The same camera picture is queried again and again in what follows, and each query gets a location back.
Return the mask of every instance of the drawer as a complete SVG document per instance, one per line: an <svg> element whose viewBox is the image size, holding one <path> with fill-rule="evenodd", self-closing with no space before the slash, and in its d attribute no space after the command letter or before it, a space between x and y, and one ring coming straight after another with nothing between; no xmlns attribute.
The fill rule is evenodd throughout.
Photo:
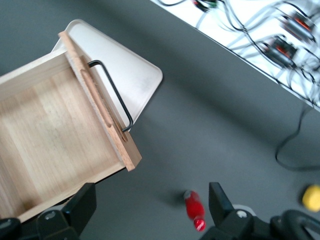
<svg viewBox="0 0 320 240"><path fill-rule="evenodd" d="M141 155L89 59L64 48L0 77L0 218L22 222Z"/></svg>

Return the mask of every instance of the yellow ball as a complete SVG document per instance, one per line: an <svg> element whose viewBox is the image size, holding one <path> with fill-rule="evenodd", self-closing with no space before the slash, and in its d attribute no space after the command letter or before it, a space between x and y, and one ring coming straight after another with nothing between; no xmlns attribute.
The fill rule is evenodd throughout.
<svg viewBox="0 0 320 240"><path fill-rule="evenodd" d="M302 198L303 205L312 212L320 211L320 186L309 186Z"/></svg>

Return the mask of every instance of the black metal handle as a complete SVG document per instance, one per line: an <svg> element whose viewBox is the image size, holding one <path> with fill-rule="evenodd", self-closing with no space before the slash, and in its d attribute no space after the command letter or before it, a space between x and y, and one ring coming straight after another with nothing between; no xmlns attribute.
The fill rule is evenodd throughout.
<svg viewBox="0 0 320 240"><path fill-rule="evenodd" d="M124 129L122 129L122 132L126 132L126 131L130 130L131 127L134 125L134 121L133 121L133 119L132 119L132 117L130 115L130 112L128 111L127 106L125 105L124 101L122 100L122 97L120 96L120 93L118 92L118 89L117 89L116 85L114 84L114 81L112 80L112 78L111 78L106 66L100 60L93 60L93 61L88 63L88 66L90 68L92 68L92 67L94 67L96 65L100 65L102 67L102 69L104 70L105 75L107 76L107 78L108 78L108 80L109 80L109 82L110 82L110 84L111 84L111 86L112 86L117 98L119 99L119 102L120 102L120 104L121 104L121 106L122 106L127 118L129 119L129 126L127 126Z"/></svg>

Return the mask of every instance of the gray surface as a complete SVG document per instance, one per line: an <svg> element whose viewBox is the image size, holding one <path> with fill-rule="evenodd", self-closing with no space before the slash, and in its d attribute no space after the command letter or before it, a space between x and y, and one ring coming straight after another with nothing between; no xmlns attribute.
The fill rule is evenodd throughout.
<svg viewBox="0 0 320 240"><path fill-rule="evenodd" d="M97 184L98 207L82 239L198 239L181 193L194 189L207 206L212 181L265 221L286 209L304 211L298 195L305 184L320 184L319 172L290 172L274 160L302 102L211 39L148 0L3 0L0 11L0 75L49 53L74 19L164 73L131 131L143 160ZM319 162L319 129L312 111L282 159Z"/></svg>

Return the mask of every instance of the small red bottle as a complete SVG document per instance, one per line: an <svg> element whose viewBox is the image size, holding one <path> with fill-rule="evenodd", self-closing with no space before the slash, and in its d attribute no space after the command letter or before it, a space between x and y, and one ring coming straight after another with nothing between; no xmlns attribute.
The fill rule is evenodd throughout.
<svg viewBox="0 0 320 240"><path fill-rule="evenodd" d="M205 208L200 201L198 193L188 190L184 193L183 197L186 206L186 214L193 220L195 229L199 232L205 230Z"/></svg>

